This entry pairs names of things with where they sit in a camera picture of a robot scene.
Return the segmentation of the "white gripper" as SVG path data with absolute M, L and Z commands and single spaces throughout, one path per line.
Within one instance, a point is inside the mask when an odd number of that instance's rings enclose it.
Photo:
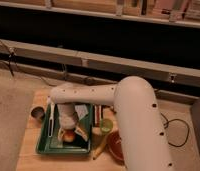
M 82 127 L 77 125 L 79 121 L 79 117 L 76 113 L 75 107 L 73 104 L 58 104 L 58 112 L 59 112 L 59 123 L 60 126 L 63 128 L 59 128 L 58 131 L 58 141 L 63 141 L 63 135 L 65 134 L 64 129 L 74 129 L 75 133 L 83 138 L 84 141 L 88 141 L 88 133 Z

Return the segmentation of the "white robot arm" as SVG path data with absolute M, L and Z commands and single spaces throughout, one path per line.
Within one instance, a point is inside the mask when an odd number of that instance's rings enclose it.
M 50 98 L 55 104 L 113 106 L 126 171 L 175 171 L 154 89 L 145 79 L 129 76 L 117 84 L 55 87 Z

